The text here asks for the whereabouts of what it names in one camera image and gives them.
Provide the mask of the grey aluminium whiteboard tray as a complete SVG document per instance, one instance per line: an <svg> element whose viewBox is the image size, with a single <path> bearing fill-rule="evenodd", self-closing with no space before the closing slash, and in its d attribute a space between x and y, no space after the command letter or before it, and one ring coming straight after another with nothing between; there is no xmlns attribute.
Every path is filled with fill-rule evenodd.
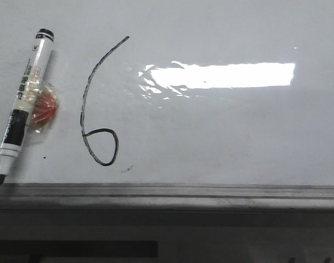
<svg viewBox="0 0 334 263"><path fill-rule="evenodd" d="M6 183L0 185L0 210L334 210L334 186Z"/></svg>

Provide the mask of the red round magnet with tape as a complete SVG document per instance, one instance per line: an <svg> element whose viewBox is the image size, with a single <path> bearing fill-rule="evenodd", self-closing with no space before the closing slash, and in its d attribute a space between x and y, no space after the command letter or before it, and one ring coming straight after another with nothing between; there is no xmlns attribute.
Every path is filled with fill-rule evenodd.
<svg viewBox="0 0 334 263"><path fill-rule="evenodd" d="M30 127L36 133L45 133L51 126L57 110L59 99L55 87L47 82L41 84L30 119Z"/></svg>

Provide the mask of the black and white whiteboard marker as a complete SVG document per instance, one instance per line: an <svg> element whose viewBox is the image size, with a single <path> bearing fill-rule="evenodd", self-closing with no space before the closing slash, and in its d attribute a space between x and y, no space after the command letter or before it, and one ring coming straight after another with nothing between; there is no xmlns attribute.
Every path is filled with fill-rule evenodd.
<svg viewBox="0 0 334 263"><path fill-rule="evenodd" d="M54 43L54 33L41 28L36 33L31 54L21 78L7 127L0 146L0 185L21 152L27 127L30 124L39 88L45 75Z"/></svg>

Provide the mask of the white whiteboard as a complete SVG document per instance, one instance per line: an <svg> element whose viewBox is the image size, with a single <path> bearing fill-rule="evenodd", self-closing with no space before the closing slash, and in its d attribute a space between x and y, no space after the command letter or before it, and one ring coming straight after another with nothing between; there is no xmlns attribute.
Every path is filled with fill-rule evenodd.
<svg viewBox="0 0 334 263"><path fill-rule="evenodd" d="M334 1L0 1L0 144L41 28L59 108L7 183L334 186Z"/></svg>

